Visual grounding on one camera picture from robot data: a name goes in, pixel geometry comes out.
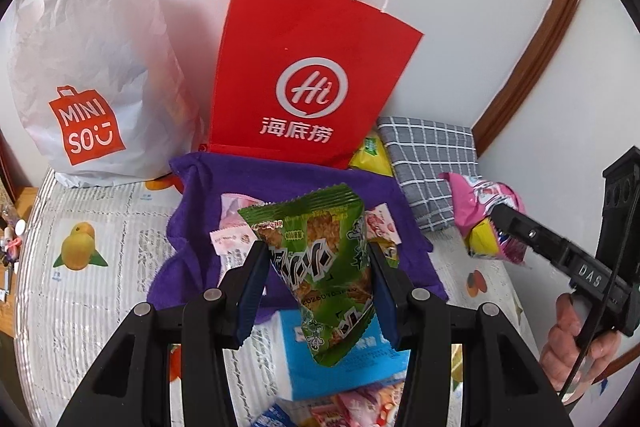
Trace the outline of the person's right hand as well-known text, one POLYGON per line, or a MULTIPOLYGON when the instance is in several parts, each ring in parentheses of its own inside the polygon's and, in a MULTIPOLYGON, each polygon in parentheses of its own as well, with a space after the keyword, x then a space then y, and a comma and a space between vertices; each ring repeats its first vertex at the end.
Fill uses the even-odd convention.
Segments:
MULTIPOLYGON (((582 329, 582 321, 574 309, 572 297, 568 294, 559 295, 555 301, 555 309, 556 323, 548 332, 539 363, 554 390, 560 391, 580 353, 575 338, 582 329)), ((620 332, 608 332, 593 340, 589 349, 593 365, 588 374, 582 376, 575 391, 565 399, 565 404, 577 401, 589 389, 593 381, 614 360, 621 342, 620 332)))

